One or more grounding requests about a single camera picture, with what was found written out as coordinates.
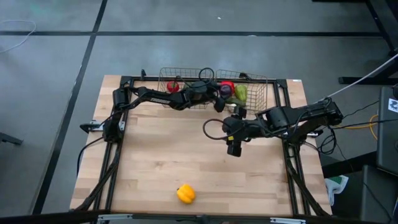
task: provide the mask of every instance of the wire basket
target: wire basket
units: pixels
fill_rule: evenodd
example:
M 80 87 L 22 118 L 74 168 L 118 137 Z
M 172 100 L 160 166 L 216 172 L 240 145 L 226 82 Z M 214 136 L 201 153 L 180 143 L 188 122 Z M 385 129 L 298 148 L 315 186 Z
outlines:
M 258 111 L 267 109 L 268 78 L 265 75 L 218 70 L 216 76 L 219 80 L 232 81 L 235 86 L 247 86 L 248 98 L 245 109 L 248 111 L 248 114 L 255 114 Z M 231 113 L 233 113 L 234 108 L 235 106 L 228 104 L 225 106 L 225 109 Z
M 180 76 L 186 81 L 190 82 L 190 78 L 199 78 L 199 72 L 202 70 L 201 68 L 162 68 L 159 73 L 159 83 L 157 85 L 158 91 L 167 91 L 167 82 L 172 81 L 175 77 Z M 211 72 L 209 69 L 205 69 L 200 74 L 201 78 L 214 78 L 216 80 L 216 74 Z M 185 83 L 181 80 L 177 80 L 180 89 L 183 89 Z M 195 105 L 192 106 L 191 109 L 206 109 L 207 104 Z

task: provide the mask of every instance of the wooden tabletop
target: wooden tabletop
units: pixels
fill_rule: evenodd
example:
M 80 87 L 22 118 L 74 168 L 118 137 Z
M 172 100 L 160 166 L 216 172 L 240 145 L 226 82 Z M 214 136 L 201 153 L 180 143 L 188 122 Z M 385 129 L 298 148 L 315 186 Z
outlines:
M 110 115 L 112 91 L 119 87 L 120 79 L 119 75 L 104 77 L 94 119 L 102 121 Z M 302 82 L 287 80 L 287 84 L 292 107 L 306 105 Z M 134 86 L 157 89 L 157 82 L 135 82 Z M 272 85 L 268 87 L 267 105 L 268 108 L 275 106 Z M 214 141 L 203 134 L 204 121 L 229 115 L 227 111 L 217 113 L 212 105 L 205 110 L 175 111 L 145 102 L 131 110 L 112 212 L 291 215 L 280 139 L 243 142 L 242 156 L 233 157 L 226 153 L 224 141 Z M 212 136 L 224 135 L 218 123 L 209 123 L 207 130 Z M 87 142 L 100 136 L 101 133 L 90 133 Z M 307 141 L 315 144 L 313 139 Z M 105 142 L 99 142 L 86 149 L 70 208 L 79 206 L 98 183 L 105 146 Z M 300 155 L 307 188 L 322 208 L 331 214 L 318 152 L 303 145 Z M 176 190 L 182 184 L 190 184 L 197 193 L 191 205 L 185 205 L 177 198 Z M 107 189 L 106 185 L 100 208 L 104 208 Z M 296 195 L 298 210 L 303 213 L 297 186 Z

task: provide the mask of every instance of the concrete floor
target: concrete floor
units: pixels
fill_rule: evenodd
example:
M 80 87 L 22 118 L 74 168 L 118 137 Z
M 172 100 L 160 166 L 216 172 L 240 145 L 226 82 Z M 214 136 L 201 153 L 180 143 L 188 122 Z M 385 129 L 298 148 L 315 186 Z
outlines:
M 37 30 L 43 31 L 91 31 L 100 5 L 101 0 L 2 0 L 0 21 L 33 20 Z M 377 32 L 365 4 L 311 0 L 109 0 L 99 29 Z M 29 27 L 0 24 L 0 30 Z M 0 35 L 0 50 L 20 38 Z M 0 54 L 0 131 L 24 139 L 19 147 L 0 144 L 1 217 L 31 211 L 88 39 L 32 36 L 22 46 Z M 138 75 L 142 68 L 148 75 L 157 75 L 162 67 L 245 71 L 270 78 L 302 79 L 307 100 L 312 103 L 342 88 L 338 77 L 361 77 L 375 69 L 387 60 L 387 52 L 385 41 L 378 37 L 97 37 L 43 212 L 69 208 L 77 155 L 87 137 L 79 124 L 92 118 L 104 75 Z M 333 99 L 346 114 L 378 99 L 379 89 L 354 86 Z M 368 121 L 376 110 L 373 106 L 344 123 Z M 368 129 L 336 134 L 347 158 L 376 150 Z M 338 151 L 331 157 L 342 159 Z

